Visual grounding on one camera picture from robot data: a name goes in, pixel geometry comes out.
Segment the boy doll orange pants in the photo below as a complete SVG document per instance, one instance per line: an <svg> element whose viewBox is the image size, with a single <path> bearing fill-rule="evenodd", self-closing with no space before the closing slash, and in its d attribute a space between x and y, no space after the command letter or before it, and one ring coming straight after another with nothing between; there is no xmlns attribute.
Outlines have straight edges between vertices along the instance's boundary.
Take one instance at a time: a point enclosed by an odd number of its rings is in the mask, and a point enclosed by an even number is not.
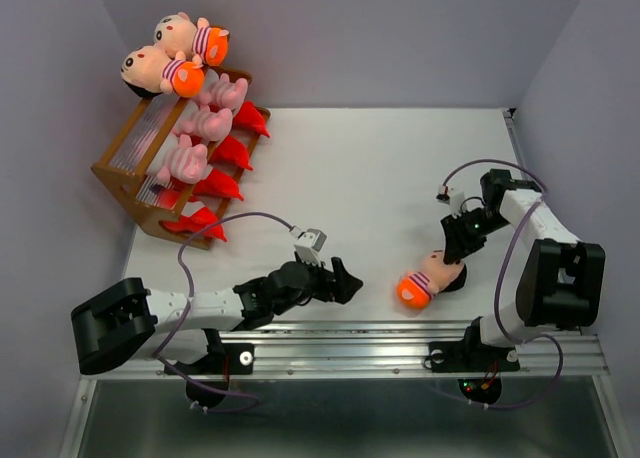
<svg viewBox="0 0 640 458"><path fill-rule="evenodd" d="M200 60L188 60L184 52L171 58L156 45L132 51L124 59L120 74L123 82L142 99L161 94L190 99L199 94L205 83Z"/></svg>
<svg viewBox="0 0 640 458"><path fill-rule="evenodd" d="M434 250L421 267L407 271L397 282L395 294L399 302L411 310L425 309L442 293L460 290L466 283L467 268L461 261L444 262L444 251Z"/></svg>
<svg viewBox="0 0 640 458"><path fill-rule="evenodd" d="M157 23L153 41L171 58L182 52L187 59L200 59L207 66L219 66L229 50L230 31L211 26L206 18L193 22L186 13L179 12L165 16Z"/></svg>

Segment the pink striped pig plush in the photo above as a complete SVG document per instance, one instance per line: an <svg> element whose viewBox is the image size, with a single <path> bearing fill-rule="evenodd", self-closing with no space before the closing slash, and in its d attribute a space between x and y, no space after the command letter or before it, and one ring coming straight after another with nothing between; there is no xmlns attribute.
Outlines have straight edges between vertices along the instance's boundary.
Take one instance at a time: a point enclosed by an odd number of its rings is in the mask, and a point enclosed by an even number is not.
<svg viewBox="0 0 640 458"><path fill-rule="evenodd" d="M208 106L190 103L172 129L176 136L186 134L199 137L204 144L226 138L232 128L233 113L228 108L212 111Z"/></svg>
<svg viewBox="0 0 640 458"><path fill-rule="evenodd" d="M227 73L222 73L216 81L204 87L197 101L200 106L235 111L244 103L248 88L249 81L246 78L238 78L232 82Z"/></svg>
<svg viewBox="0 0 640 458"><path fill-rule="evenodd" d="M161 184L176 179L186 184L195 184L204 176L208 166L208 148L204 144L194 145L187 134L170 133L146 169L145 174Z"/></svg>

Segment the pink striped pig plush back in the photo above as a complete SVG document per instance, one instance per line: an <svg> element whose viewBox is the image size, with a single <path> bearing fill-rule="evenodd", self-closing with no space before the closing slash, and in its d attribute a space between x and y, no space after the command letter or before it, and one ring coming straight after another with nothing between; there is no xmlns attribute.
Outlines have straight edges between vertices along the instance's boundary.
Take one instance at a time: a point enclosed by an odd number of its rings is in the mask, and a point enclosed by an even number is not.
<svg viewBox="0 0 640 458"><path fill-rule="evenodd" d="M204 144L226 138L232 128L233 113L228 108L212 111L208 106L190 103L172 129L176 136L186 134L199 137Z"/></svg>

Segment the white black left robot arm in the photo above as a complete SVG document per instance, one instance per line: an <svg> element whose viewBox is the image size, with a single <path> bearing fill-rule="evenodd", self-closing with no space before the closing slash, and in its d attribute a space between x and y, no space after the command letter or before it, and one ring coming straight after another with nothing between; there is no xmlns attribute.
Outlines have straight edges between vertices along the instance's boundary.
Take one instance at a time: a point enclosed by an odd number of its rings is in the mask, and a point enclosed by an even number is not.
<svg viewBox="0 0 640 458"><path fill-rule="evenodd" d="M218 333L253 331L311 300L344 305L363 285L338 257L329 268L294 259L216 292L162 292L125 278L72 310L79 370L99 375L163 357L186 372L210 372L222 362Z"/></svg>

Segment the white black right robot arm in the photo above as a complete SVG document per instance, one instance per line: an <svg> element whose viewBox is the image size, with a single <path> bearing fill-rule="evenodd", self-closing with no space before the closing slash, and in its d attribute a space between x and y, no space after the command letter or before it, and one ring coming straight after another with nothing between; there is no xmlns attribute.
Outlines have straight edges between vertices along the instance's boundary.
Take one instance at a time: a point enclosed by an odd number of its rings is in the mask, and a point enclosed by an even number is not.
<svg viewBox="0 0 640 458"><path fill-rule="evenodd" d="M513 164L495 160L480 179L481 206L473 210L446 183L436 198L450 207L441 221L444 262L461 262L480 251L490 234L514 229L505 256L517 244L528 253L515 297L501 305L508 266L501 265L491 313L474 319L459 341L431 342L423 365L435 373L516 372L518 347L546 330L592 325L598 315L606 254L570 232L546 203L547 187L532 173L516 179Z"/></svg>

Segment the pink striped pig plush front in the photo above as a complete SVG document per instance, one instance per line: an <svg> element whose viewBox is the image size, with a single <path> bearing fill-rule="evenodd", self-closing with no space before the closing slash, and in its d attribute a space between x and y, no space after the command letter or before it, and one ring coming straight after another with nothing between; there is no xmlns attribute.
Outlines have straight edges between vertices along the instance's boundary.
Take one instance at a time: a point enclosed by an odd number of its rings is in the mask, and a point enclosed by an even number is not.
<svg viewBox="0 0 640 458"><path fill-rule="evenodd" d="M244 103L248 88L249 81L246 78L238 78L232 82L227 73L222 73L216 81L204 87L197 101L200 106L235 111Z"/></svg>

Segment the boy doll orange pants front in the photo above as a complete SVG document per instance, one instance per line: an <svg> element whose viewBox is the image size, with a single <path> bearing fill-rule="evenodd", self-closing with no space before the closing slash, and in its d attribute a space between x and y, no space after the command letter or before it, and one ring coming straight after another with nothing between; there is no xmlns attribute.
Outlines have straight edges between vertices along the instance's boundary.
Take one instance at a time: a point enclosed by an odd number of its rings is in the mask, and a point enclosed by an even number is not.
<svg viewBox="0 0 640 458"><path fill-rule="evenodd" d="M161 94L190 99L199 94L205 83L200 60L188 60L184 52L171 58L156 45L132 51L124 59L120 74L123 82L142 99Z"/></svg>

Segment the red shark plush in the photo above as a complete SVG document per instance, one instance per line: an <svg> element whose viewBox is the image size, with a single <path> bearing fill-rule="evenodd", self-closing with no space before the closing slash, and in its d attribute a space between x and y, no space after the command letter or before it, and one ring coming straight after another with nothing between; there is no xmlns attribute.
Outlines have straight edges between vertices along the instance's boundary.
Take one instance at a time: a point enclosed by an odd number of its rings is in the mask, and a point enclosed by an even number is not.
<svg viewBox="0 0 640 458"><path fill-rule="evenodd" d="M268 110L256 107L251 101L245 101L233 118L233 127L252 131L269 138L270 133L267 128L269 118L270 112Z"/></svg>
<svg viewBox="0 0 640 458"><path fill-rule="evenodd" d="M243 170L252 171L248 148L231 135L224 138L213 150L210 163L228 163Z"/></svg>
<svg viewBox="0 0 640 458"><path fill-rule="evenodd" d="M166 205L173 205L189 185L193 185L189 202L202 197L244 200L238 183L231 176L211 166L200 171L181 173L173 179L169 188L160 191L159 200Z"/></svg>
<svg viewBox="0 0 640 458"><path fill-rule="evenodd" d="M154 184L151 191L157 198L157 205L160 208L173 210L178 204L182 195L181 190L166 188L160 184ZM173 241L183 243L191 234L218 221L218 217L198 198L190 196L178 218L173 220L160 220L159 226L167 232ZM212 227L200 235L195 243L195 247L208 249L214 240L227 241L222 225Z"/></svg>

